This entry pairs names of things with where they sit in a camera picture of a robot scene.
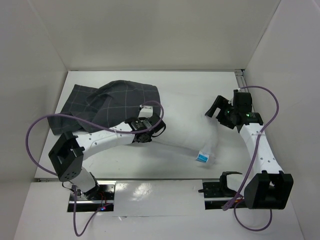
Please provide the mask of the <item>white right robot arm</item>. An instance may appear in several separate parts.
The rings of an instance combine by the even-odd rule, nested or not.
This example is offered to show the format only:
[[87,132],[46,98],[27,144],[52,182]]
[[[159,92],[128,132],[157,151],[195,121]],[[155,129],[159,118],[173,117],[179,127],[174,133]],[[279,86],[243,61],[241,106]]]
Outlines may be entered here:
[[245,175],[223,172],[218,190],[231,199],[223,210],[231,208],[239,197],[248,209],[283,210],[288,202],[294,180],[278,164],[265,135],[265,124],[258,112],[253,112],[249,92],[233,91],[231,100],[218,95],[205,116],[218,112],[217,121],[230,129],[237,129],[251,158]]

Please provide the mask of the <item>dark grey checked pillowcase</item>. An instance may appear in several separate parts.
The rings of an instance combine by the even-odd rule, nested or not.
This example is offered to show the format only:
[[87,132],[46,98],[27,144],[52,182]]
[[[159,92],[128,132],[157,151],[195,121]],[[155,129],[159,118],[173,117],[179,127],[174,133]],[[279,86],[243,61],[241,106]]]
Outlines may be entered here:
[[111,81],[100,88],[75,85],[61,113],[87,120],[105,128],[114,127],[128,118],[138,117],[140,105],[148,102],[161,113],[158,88],[127,80]]

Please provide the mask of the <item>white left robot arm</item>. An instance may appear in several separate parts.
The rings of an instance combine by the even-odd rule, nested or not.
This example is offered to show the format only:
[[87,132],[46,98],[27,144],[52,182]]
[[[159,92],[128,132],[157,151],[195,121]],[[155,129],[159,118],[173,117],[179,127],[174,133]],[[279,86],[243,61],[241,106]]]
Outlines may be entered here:
[[83,167],[83,161],[102,151],[130,145],[149,143],[161,135],[166,124],[154,113],[150,117],[132,117],[111,128],[93,133],[74,135],[63,133],[50,150],[48,157],[60,182],[70,182],[88,200],[98,196],[101,190],[93,174]]

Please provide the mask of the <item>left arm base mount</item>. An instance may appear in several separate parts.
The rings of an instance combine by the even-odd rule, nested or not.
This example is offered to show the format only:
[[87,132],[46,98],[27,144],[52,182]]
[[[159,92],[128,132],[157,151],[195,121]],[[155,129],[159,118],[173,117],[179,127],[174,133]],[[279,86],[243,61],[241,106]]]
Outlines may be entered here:
[[115,200],[115,181],[99,181],[99,189],[93,195],[87,196],[76,187],[76,212],[88,213],[99,210],[100,212],[113,212]]

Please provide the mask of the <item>white pillow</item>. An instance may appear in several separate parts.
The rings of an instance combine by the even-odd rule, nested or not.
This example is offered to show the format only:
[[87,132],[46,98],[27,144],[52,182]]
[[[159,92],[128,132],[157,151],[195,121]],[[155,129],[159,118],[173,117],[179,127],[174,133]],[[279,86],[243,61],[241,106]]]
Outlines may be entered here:
[[207,163],[214,163],[219,141],[218,122],[205,116],[213,103],[212,99],[204,95],[163,89],[159,91],[159,96],[166,129],[153,140],[181,150],[191,150],[195,160],[200,151],[210,154]]

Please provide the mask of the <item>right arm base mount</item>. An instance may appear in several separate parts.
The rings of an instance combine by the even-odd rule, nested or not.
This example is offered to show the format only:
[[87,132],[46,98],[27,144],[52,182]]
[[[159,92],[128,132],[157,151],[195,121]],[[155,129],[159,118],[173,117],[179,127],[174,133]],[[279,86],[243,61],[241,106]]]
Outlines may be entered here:
[[206,210],[220,210],[229,200],[231,200],[235,192],[224,193],[220,189],[218,181],[203,181],[202,188],[198,190],[204,197],[204,206]]

